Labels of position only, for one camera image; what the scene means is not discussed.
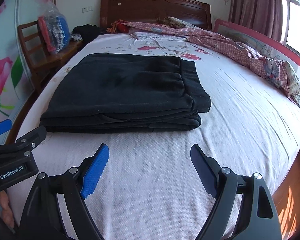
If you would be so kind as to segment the person left hand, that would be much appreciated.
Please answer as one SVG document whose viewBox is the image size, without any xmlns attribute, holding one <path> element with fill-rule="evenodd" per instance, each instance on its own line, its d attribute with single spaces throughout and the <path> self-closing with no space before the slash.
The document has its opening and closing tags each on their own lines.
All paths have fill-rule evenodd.
<svg viewBox="0 0 300 240">
<path fill-rule="evenodd" d="M 0 218 L 10 228 L 14 228 L 13 212 L 9 206 L 9 198 L 5 191 L 0 191 Z"/>
</svg>

